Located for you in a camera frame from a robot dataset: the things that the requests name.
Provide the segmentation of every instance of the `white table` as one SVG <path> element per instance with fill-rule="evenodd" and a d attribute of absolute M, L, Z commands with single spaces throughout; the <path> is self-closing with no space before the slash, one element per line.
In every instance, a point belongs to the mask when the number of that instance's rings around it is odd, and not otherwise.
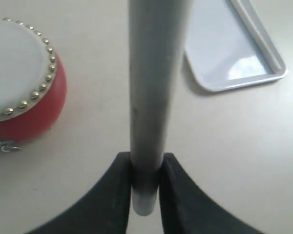
<path fill-rule="evenodd" d="M 293 0 L 253 0 L 289 75 L 209 95 L 185 64 L 167 141 L 199 186 L 268 234 L 293 234 Z M 84 195 L 129 149 L 126 0 L 0 0 L 0 17 L 48 36 L 68 78 L 53 129 L 17 154 L 0 154 L 0 234 L 21 234 Z M 131 212 L 129 234 L 163 233 L 159 206 Z"/>

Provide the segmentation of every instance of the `small drum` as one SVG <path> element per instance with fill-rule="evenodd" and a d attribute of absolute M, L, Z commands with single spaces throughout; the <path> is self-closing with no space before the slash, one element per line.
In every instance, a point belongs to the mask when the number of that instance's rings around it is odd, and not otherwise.
<path fill-rule="evenodd" d="M 31 25 L 0 20 L 0 149 L 19 150 L 51 128 L 66 96 L 59 56 Z"/>

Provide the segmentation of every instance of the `gold studs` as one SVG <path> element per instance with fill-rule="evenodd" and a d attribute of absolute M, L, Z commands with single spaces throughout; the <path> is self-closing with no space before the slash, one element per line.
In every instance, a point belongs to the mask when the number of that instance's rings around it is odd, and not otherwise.
<path fill-rule="evenodd" d="M 34 92 L 32 92 L 30 94 L 30 99 L 32 99 L 32 100 L 38 100 L 39 96 L 40 96 L 39 92 L 34 91 Z"/>
<path fill-rule="evenodd" d="M 49 39 L 47 39 L 47 38 L 42 38 L 42 42 L 43 42 L 44 44 L 48 45 L 50 41 L 49 41 Z"/>
<path fill-rule="evenodd" d="M 28 28 L 28 29 L 30 29 L 30 30 L 34 30 L 34 27 L 33 26 L 31 26 L 31 25 L 26 25 L 26 28 Z"/>
<path fill-rule="evenodd" d="M 28 101 L 21 101 L 21 102 L 18 104 L 18 108 L 21 109 L 21 110 L 25 110 L 25 109 L 27 109 L 28 106 L 29 106 Z"/>
<path fill-rule="evenodd" d="M 41 36 L 42 34 L 41 34 L 41 32 L 39 32 L 39 31 L 35 31 L 35 34 L 37 35 L 37 36 Z"/>
<path fill-rule="evenodd" d="M 46 89 L 47 89 L 47 85 L 46 85 L 45 83 L 42 83 L 42 84 L 39 86 L 39 91 L 41 91 L 41 92 L 46 91 Z"/>
<path fill-rule="evenodd" d="M 10 18 L 8 18 L 8 17 L 4 17 L 2 20 L 4 20 L 4 21 L 12 21 Z"/>
<path fill-rule="evenodd" d="M 49 65 L 49 71 L 50 71 L 51 73 L 55 72 L 56 69 L 57 69 L 57 66 L 56 66 L 55 64 L 50 64 L 50 65 Z"/>
<path fill-rule="evenodd" d="M 53 79 L 52 74 L 47 74 L 47 75 L 45 75 L 45 81 L 46 81 L 46 82 L 50 83 L 50 82 L 52 81 L 52 79 Z"/>
<path fill-rule="evenodd" d="M 57 57 L 55 57 L 54 55 L 50 55 L 49 59 L 51 63 L 54 63 L 57 60 Z"/>
<path fill-rule="evenodd" d="M 11 116 L 14 114 L 14 109 L 13 108 L 6 108 L 4 111 L 3 111 L 3 114 L 5 116 Z"/>
<path fill-rule="evenodd" d="M 20 20 L 15 21 L 15 23 L 19 24 L 19 25 L 24 25 L 24 23 Z"/>
<path fill-rule="evenodd" d="M 53 48 L 51 46 L 46 47 L 48 53 L 52 54 L 53 53 Z"/>

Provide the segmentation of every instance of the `gray metal rod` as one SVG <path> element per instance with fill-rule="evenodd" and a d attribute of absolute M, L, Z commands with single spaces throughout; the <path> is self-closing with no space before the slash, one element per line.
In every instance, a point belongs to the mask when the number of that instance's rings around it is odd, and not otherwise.
<path fill-rule="evenodd" d="M 133 208 L 153 212 L 192 0 L 129 0 Z"/>

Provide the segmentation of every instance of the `white tray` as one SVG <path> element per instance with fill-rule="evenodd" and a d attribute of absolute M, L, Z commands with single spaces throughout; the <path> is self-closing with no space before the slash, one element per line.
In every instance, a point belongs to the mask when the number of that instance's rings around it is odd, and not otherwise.
<path fill-rule="evenodd" d="M 278 80 L 288 72 L 249 0 L 195 0 L 186 54 L 197 82 L 211 92 Z"/>

